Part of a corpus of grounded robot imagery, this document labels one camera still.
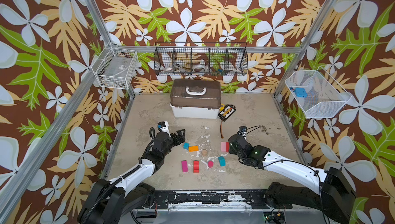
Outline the light pink block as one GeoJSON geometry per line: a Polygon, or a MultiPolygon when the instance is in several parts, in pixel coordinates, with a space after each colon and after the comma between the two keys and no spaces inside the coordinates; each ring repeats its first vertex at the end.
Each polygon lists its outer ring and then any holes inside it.
{"type": "Polygon", "coordinates": [[[227,145],[226,142],[221,142],[221,151],[222,151],[222,152],[226,152],[226,151],[227,151],[227,150],[226,150],[226,145],[227,145]]]}

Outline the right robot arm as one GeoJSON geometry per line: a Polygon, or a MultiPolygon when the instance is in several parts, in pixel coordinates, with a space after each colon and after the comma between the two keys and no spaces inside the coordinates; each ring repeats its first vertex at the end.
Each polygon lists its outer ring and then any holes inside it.
{"type": "Polygon", "coordinates": [[[267,205],[278,208],[298,205],[320,210],[325,222],[347,224],[352,216],[356,193],[343,173],[331,167],[318,169],[279,155],[246,140],[247,128],[242,126],[229,139],[229,153],[238,156],[241,164],[285,176],[300,185],[291,187],[273,182],[264,194],[267,205]]]}

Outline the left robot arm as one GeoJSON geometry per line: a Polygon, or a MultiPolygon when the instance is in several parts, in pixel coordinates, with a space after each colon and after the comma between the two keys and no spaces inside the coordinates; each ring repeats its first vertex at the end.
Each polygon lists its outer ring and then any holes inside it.
{"type": "Polygon", "coordinates": [[[151,141],[138,158],[138,164],[111,180],[100,179],[92,187],[80,211],[80,224],[117,224],[122,216],[135,208],[153,204],[155,188],[144,183],[164,164],[173,147],[185,142],[185,130],[170,133],[162,122],[159,132],[150,128],[151,141]]]}

